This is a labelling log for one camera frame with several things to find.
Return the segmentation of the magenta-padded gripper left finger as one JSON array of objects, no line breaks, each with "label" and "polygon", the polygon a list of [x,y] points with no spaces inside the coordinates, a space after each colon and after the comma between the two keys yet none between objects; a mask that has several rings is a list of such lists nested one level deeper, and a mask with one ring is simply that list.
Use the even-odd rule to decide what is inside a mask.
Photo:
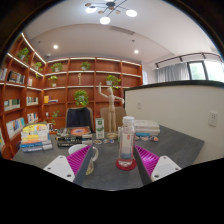
[{"label": "magenta-padded gripper left finger", "polygon": [[93,156],[93,146],[78,144],[70,147],[68,152],[68,156],[59,155],[44,170],[81,186]]}]

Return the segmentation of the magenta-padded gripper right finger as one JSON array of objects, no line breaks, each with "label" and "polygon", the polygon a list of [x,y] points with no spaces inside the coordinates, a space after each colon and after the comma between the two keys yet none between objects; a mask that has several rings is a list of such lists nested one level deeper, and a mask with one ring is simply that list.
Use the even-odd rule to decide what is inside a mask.
[{"label": "magenta-padded gripper right finger", "polygon": [[144,185],[157,181],[181,169],[168,156],[163,155],[159,157],[140,146],[135,146],[134,157]]}]

